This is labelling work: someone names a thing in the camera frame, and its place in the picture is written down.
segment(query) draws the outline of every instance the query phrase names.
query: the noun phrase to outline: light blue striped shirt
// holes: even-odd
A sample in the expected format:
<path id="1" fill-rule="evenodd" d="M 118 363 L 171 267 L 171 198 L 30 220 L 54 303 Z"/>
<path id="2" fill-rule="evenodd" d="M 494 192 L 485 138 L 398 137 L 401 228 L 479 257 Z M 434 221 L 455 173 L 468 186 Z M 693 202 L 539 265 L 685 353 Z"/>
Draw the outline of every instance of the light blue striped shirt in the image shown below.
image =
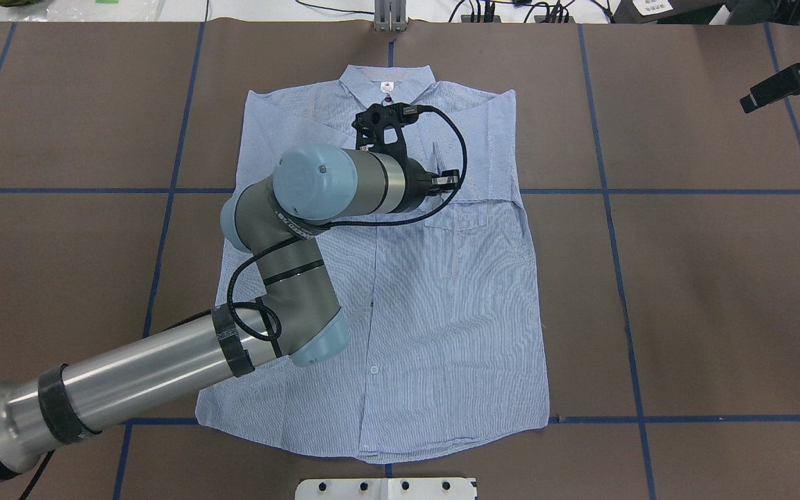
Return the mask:
<path id="1" fill-rule="evenodd" d="M 317 237 L 349 323 L 346 351 L 312 367 L 283 357 L 199 393 L 200 424 L 311 456 L 369 463 L 434 458 L 543 427 L 549 387 L 536 260 L 515 167 L 515 93 L 436 82 L 430 67 L 348 67 L 339 80 L 249 92 L 236 187 L 267 178 L 286 149 L 353 148 L 356 113 L 386 94 L 431 104 L 465 136 L 463 189 L 432 218 L 396 228 L 339 227 Z M 409 156 L 460 168 L 451 129 L 433 114 L 403 128 Z M 398 215 L 431 209 L 439 199 Z M 248 258 L 226 243 L 217 303 Z M 249 270 L 236 300 L 263 294 Z"/>

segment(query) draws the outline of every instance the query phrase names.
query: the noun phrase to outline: black cable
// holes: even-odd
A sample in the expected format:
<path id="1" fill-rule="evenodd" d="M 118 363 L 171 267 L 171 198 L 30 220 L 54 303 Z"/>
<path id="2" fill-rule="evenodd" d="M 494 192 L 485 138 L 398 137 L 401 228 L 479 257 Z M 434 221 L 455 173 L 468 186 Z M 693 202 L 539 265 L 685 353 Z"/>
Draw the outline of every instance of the black cable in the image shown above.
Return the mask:
<path id="1" fill-rule="evenodd" d="M 336 221 L 336 222 L 327 222 L 324 225 L 321 225 L 321 228 L 334 228 L 338 226 L 365 226 L 365 227 L 382 227 L 382 226 L 403 226 L 406 224 L 412 224 L 413 222 L 424 221 L 426 218 L 431 217 L 437 212 L 440 212 L 445 206 L 449 205 L 453 198 L 456 196 L 459 190 L 461 190 L 461 185 L 465 181 L 465 174 L 467 173 L 467 146 L 465 146 L 465 139 L 461 136 L 461 132 L 458 132 L 458 127 L 455 126 L 453 120 L 450 120 L 450 117 L 447 117 L 447 114 L 438 110 L 433 106 L 419 106 L 419 113 L 435 113 L 438 117 L 441 117 L 444 122 L 453 129 L 453 132 L 456 134 L 458 138 L 458 144 L 461 145 L 461 174 L 458 175 L 458 184 L 456 185 L 455 189 L 451 191 L 450 196 L 447 196 L 447 199 L 444 200 L 440 205 L 437 206 L 434 210 L 431 210 L 425 215 L 419 215 L 418 217 L 413 217 L 412 219 L 403 219 L 403 221 L 381 221 L 381 222 L 366 222 L 366 221 Z"/>
<path id="2" fill-rule="evenodd" d="M 533 10 L 535 10 L 536 7 L 539 7 L 539 6 L 545 7 L 545 17 L 547 18 L 549 16 L 549 14 L 551 13 L 551 6 L 549 6 L 549 3 L 547 3 L 547 2 L 536 2 L 536 3 L 533 4 L 533 6 L 530 7 L 530 10 L 527 10 L 526 17 L 524 17 L 524 22 L 527 22 L 528 20 L 530 20 L 530 14 L 533 13 Z"/>
<path id="3" fill-rule="evenodd" d="M 48 466 L 48 462 L 51 462 L 52 455 L 54 455 L 54 450 L 45 454 L 45 458 L 42 459 L 42 463 L 39 463 L 38 468 L 35 469 L 33 478 L 29 480 L 29 484 L 26 485 L 26 489 L 23 490 L 23 494 L 20 495 L 19 500 L 27 500 L 29 498 L 29 494 L 32 493 L 33 488 L 35 488 L 35 484 L 39 482 L 39 478 L 41 478 L 42 473 L 45 472 L 45 467 Z"/>
<path id="4" fill-rule="evenodd" d="M 301 6 L 311 7 L 314 9 L 322 9 L 322 10 L 331 10 L 334 13 L 346 13 L 346 14 L 369 14 L 375 15 L 375 12 L 370 12 L 369 10 L 352 10 L 352 9 L 336 9 L 335 7 L 326 7 L 326 6 L 315 6 L 313 3 L 302 2 L 302 0 L 295 0 L 295 3 L 301 4 Z"/>
<path id="5" fill-rule="evenodd" d="M 458 12 L 458 7 L 461 7 L 461 4 L 463 4 L 464 2 L 465 2 L 465 0 L 458 0 L 458 3 L 456 4 L 455 8 L 453 9 L 453 13 L 450 14 L 450 19 L 447 20 L 447 22 L 453 22 L 453 18 L 455 17 L 455 13 Z M 472 12 L 474 12 L 473 4 L 471 6 L 471 13 Z"/>
<path id="6" fill-rule="evenodd" d="M 610 24 L 613 24 L 613 11 L 610 10 L 610 0 L 607 0 L 606 7 L 604 7 L 603 4 L 597 2 L 597 0 L 588 0 L 588 2 L 596 4 L 597 8 L 599 8 L 601 12 L 603 12 L 603 15 L 607 16 L 607 20 L 609 20 Z"/>
<path id="7" fill-rule="evenodd" d="M 252 308 L 253 303 L 234 303 L 234 305 L 235 305 L 236 309 L 253 309 Z M 196 321 L 197 319 L 200 319 L 200 317 L 206 317 L 206 316 L 209 316 L 210 314 L 212 314 L 212 310 L 210 310 L 210 309 L 201 310 L 197 314 L 194 314 L 193 316 L 185 317 L 185 319 L 182 319 L 181 321 L 178 321 L 177 323 L 175 323 L 174 325 L 169 326 L 165 330 L 171 330 L 172 328 L 177 328 L 178 326 L 181 326 L 181 325 L 187 325 L 187 323 L 190 323 L 190 321 Z"/>
<path id="8" fill-rule="evenodd" d="M 239 329 L 258 340 L 271 342 L 279 339 L 280 334 L 283 332 L 283 325 L 280 323 L 280 317 L 276 315 L 274 310 L 270 309 L 270 307 L 267 307 L 263 303 L 242 304 L 248 304 L 245 309 L 257 310 L 259 313 L 266 314 L 270 317 L 270 323 L 274 327 L 274 332 L 272 335 L 264 335 L 264 333 L 256 332 L 253 327 L 245 324 L 245 322 L 242 321 L 242 318 L 239 317 L 239 314 L 236 313 L 236 306 L 238 306 L 238 304 L 234 303 L 233 301 L 233 292 L 234 287 L 236 286 L 236 281 L 239 279 L 239 275 L 242 274 L 242 272 L 246 270 L 248 266 L 251 266 L 257 262 L 258 259 L 261 259 L 261 257 L 266 256 L 268 253 L 276 252 L 280 248 L 288 247 L 290 244 L 295 243 L 296 241 L 301 241 L 301 238 L 296 236 L 289 238 L 287 237 L 286 240 L 280 241 L 277 244 L 273 244 L 273 246 L 267 247 L 264 250 L 255 253 L 254 256 L 250 257 L 248 260 L 245 260 L 245 262 L 243 262 L 241 265 L 239 265 L 239 267 L 236 268 L 236 270 L 234 270 L 233 275 L 231 275 L 231 281 L 228 282 L 228 292 L 226 293 L 226 306 L 228 306 L 228 312 L 231 314 L 236 326 L 239 326 Z"/>

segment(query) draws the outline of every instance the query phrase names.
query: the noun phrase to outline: shirt placket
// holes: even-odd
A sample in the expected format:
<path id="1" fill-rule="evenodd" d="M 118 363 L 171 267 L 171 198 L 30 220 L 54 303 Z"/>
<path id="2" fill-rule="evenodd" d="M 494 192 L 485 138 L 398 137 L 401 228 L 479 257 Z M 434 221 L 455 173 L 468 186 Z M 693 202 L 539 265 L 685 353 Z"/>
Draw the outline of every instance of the shirt placket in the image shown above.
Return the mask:
<path id="1" fill-rule="evenodd" d="M 378 420 L 376 413 L 380 408 L 381 402 L 378 384 L 380 383 L 380 356 L 378 355 L 378 342 L 374 339 L 374 326 L 378 324 L 377 304 L 378 304 L 378 234 L 380 230 L 375 228 L 375 237 L 372 242 L 375 256 L 372 259 L 372 292 L 369 294 L 369 328 L 366 342 L 366 358 L 360 369 L 365 370 L 365 384 L 362 389 L 362 415 L 360 418 L 360 434 L 358 453 L 361 458 L 372 458 L 378 455 L 381 447 L 378 441 L 378 431 L 374 429 L 374 421 Z"/>

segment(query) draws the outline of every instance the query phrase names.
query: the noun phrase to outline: white floor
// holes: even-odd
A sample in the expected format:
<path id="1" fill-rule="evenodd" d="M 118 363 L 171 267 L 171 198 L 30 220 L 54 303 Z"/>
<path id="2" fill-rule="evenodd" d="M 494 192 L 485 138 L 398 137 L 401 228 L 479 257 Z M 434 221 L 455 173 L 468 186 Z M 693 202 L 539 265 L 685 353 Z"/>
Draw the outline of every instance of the white floor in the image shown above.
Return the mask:
<path id="1" fill-rule="evenodd" d="M 374 9 L 374 0 L 306 0 L 322 6 L 354 10 Z M 612 9 L 619 0 L 610 0 Z M 429 22 L 446 22 L 456 0 L 407 0 L 407 15 L 411 19 Z M 372 19 L 367 14 L 345 14 L 313 9 L 294 0 L 209 0 L 209 19 L 228 17 L 243 20 L 344 20 Z M 500 3 L 496 14 L 502 22 L 522 22 L 530 8 L 514 7 Z M 606 16 L 590 0 L 575 0 L 569 11 L 576 22 L 606 23 Z M 459 22 L 461 14 L 471 12 L 469 3 L 458 9 L 454 22 Z M 543 13 L 542 7 L 533 14 Z M 164 20 L 164 22 L 199 22 L 206 18 L 206 0 L 119 0 L 118 3 L 96 3 L 95 0 L 44 0 L 36 6 L 4 8 L 0 7 L 0 20 Z M 715 23 L 723 23 L 720 15 Z"/>

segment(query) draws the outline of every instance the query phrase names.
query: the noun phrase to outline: shirt pocket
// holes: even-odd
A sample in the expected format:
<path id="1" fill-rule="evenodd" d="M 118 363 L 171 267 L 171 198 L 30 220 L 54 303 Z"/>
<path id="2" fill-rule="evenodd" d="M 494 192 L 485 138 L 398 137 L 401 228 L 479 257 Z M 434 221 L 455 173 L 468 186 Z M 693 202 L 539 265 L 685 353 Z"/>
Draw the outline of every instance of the shirt pocket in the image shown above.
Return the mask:
<path id="1" fill-rule="evenodd" d="M 486 201 L 450 203 L 422 221 L 428 238 L 436 243 L 436 275 L 458 276 L 466 262 L 477 258 L 475 249 L 488 236 L 488 208 Z"/>

